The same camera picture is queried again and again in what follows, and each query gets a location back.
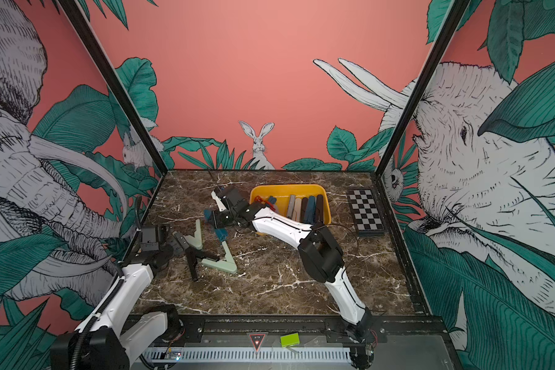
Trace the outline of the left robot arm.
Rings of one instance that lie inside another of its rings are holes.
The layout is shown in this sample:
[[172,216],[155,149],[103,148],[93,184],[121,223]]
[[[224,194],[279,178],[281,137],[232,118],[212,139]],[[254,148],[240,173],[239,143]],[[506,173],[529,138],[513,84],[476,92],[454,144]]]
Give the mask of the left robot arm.
[[137,234],[139,249],[127,256],[103,300],[74,332],[53,342],[52,369],[129,369],[155,340],[171,343],[185,334],[174,305],[152,308],[123,329],[143,291],[174,256],[164,226],[138,227]]

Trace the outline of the yellow plastic storage tray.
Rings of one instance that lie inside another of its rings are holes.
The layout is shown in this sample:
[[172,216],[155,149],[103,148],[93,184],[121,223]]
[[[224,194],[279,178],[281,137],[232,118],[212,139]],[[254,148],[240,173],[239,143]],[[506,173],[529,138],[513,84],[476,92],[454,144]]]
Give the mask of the yellow plastic storage tray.
[[275,185],[260,185],[253,188],[250,192],[249,202],[253,203],[257,197],[260,199],[268,200],[269,197],[274,197],[276,203],[274,208],[281,216],[286,216],[289,207],[289,200],[291,195],[296,196],[297,199],[304,197],[311,197],[322,195],[323,201],[321,209],[323,210],[322,222],[326,225],[331,223],[331,210],[328,204],[328,197],[325,189],[318,184],[275,184]]

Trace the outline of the black pliers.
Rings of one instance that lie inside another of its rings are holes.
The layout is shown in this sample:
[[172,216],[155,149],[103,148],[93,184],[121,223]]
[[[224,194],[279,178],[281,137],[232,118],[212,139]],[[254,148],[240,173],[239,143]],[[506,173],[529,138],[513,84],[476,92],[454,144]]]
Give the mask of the black pliers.
[[305,223],[305,213],[306,213],[306,208],[308,206],[308,198],[307,197],[303,197],[302,198],[302,202],[301,202],[301,209],[300,209],[300,222],[301,223]]
[[316,199],[315,199],[315,213],[314,213],[314,222],[315,223],[325,223],[325,219],[324,219],[324,205],[325,205],[325,200],[324,200],[324,196],[322,194],[319,194]]
[[197,275],[197,264],[204,259],[210,259],[214,262],[219,261],[220,257],[207,251],[198,250],[197,248],[189,247],[185,250],[185,257],[187,259],[187,266],[191,273],[191,279],[196,282],[199,277]]

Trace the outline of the red plastic tool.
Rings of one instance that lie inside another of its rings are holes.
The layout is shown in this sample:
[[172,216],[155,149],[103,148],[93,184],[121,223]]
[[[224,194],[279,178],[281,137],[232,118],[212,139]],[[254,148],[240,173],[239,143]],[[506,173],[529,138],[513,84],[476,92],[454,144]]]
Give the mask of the red plastic tool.
[[271,210],[274,210],[273,204],[267,200],[264,200],[262,197],[256,196],[254,198],[254,201],[262,204],[266,208],[270,208]]

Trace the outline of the beige pliers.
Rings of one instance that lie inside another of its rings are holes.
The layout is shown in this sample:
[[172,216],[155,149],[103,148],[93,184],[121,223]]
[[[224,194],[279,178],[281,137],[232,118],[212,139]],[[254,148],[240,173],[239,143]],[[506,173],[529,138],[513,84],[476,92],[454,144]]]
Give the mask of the beige pliers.
[[302,212],[302,199],[301,198],[296,198],[294,201],[294,210],[292,213],[292,220],[296,221],[296,222],[300,222],[301,221],[301,212]]

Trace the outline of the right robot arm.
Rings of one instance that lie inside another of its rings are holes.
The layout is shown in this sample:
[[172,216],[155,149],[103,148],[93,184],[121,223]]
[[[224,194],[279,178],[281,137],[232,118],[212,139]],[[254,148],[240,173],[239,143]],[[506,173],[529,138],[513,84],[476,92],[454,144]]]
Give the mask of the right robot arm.
[[292,246],[298,251],[307,274],[328,289],[342,320],[355,328],[368,325],[372,313],[354,290],[342,248],[328,226],[303,224],[281,216],[264,203],[249,202],[233,186],[216,187],[211,197],[218,208],[212,213],[215,228],[248,228]]

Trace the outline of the grey pliers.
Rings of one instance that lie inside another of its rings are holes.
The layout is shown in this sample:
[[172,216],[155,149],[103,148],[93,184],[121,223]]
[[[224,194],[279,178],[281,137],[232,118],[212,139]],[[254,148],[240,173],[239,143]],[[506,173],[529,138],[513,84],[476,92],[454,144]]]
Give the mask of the grey pliers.
[[286,217],[289,219],[293,218],[295,202],[296,202],[296,196],[294,194],[291,194],[288,199],[288,209],[286,214]]

